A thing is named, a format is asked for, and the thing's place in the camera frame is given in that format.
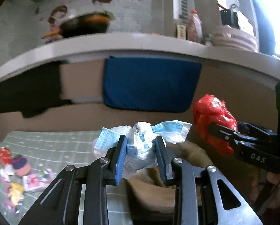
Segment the right hand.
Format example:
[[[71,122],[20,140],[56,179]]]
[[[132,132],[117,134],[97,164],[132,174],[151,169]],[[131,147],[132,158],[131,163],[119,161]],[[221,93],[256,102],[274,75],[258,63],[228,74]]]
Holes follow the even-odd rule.
[[[263,185],[261,183],[263,181],[269,181],[274,184],[274,186],[278,185],[277,189],[273,191],[271,196],[263,205],[264,208],[269,209],[277,209],[280,207],[280,174],[274,174],[266,171],[259,171],[259,173],[255,176],[253,183],[251,184],[251,194],[250,198],[255,202],[259,193],[263,189]]]

